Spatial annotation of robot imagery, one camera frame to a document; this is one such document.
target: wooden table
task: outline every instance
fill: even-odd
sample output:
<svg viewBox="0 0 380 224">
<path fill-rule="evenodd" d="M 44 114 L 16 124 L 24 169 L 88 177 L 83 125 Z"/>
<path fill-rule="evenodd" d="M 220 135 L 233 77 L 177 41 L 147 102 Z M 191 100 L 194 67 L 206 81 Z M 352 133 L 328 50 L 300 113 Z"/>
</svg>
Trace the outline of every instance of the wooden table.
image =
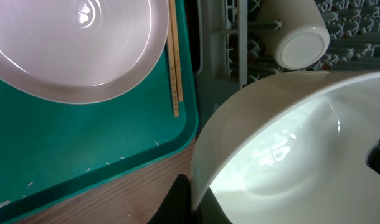
<svg viewBox="0 0 380 224">
<path fill-rule="evenodd" d="M 195 141 L 183 151 L 54 205 L 18 223 L 146 223 L 178 174 L 189 177 Z"/>
</svg>

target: white mug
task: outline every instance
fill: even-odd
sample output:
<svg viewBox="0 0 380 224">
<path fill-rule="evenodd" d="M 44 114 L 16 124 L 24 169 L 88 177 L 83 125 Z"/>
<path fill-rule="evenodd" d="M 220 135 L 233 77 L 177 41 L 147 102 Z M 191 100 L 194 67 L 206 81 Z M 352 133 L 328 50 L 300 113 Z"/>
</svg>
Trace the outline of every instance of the white mug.
<svg viewBox="0 0 380 224">
<path fill-rule="evenodd" d="M 260 37 L 282 67 L 305 68 L 326 52 L 330 35 L 314 0 L 267 0 L 258 21 L 272 20 L 282 21 L 282 28 Z"/>
</svg>

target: chopstick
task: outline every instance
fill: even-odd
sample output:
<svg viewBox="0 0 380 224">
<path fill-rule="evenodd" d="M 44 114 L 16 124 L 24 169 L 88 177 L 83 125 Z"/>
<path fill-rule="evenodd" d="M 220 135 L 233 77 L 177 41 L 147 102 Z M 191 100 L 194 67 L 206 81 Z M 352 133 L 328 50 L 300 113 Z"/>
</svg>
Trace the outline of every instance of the chopstick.
<svg viewBox="0 0 380 224">
<path fill-rule="evenodd" d="M 176 86 L 178 88 L 179 101 L 183 101 L 183 89 L 182 89 L 182 71 L 180 68 L 180 51 L 179 51 L 179 37 L 178 37 L 178 23 L 176 20 L 176 5 L 175 0 L 169 0 L 170 8 L 170 20 L 173 35 L 173 49 L 174 49 L 174 61 L 176 69 Z"/>
<path fill-rule="evenodd" d="M 171 20 L 169 20 L 168 26 L 168 60 L 169 60 L 169 82 L 171 84 L 171 96 L 172 96 L 172 107 L 173 116 L 179 116 L 179 106 L 178 106 L 178 91 L 177 91 L 177 80 L 176 80 L 176 68 L 175 68 L 175 56 L 174 56 L 174 46 L 173 46 L 173 34 L 171 28 Z"/>
</svg>

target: teal tray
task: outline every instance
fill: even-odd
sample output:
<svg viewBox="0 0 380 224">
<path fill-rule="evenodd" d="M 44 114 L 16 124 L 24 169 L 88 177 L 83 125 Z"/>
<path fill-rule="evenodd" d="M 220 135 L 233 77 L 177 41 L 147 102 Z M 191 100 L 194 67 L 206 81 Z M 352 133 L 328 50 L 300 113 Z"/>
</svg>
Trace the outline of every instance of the teal tray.
<svg viewBox="0 0 380 224">
<path fill-rule="evenodd" d="M 136 88 L 103 103 L 54 103 L 0 81 L 0 203 L 9 202 L 0 208 L 0 223 L 168 157 L 194 138 L 198 115 L 183 0 L 176 0 L 176 11 L 184 93 L 178 118 L 166 50 Z"/>
</svg>

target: gray dish rack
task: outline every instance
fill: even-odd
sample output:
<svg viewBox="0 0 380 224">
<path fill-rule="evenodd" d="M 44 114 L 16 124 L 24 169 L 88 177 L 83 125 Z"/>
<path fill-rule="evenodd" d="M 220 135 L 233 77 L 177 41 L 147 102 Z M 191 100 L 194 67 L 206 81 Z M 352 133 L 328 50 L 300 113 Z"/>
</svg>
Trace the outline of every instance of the gray dish rack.
<svg viewBox="0 0 380 224">
<path fill-rule="evenodd" d="M 330 33 L 330 46 L 319 61 L 300 70 L 380 70 L 380 0 L 315 2 Z M 201 128 L 241 88 L 291 71 L 279 66 L 258 38 L 261 32 L 280 32 L 285 26 L 285 21 L 257 21 L 261 5 L 262 0 L 198 0 Z"/>
</svg>

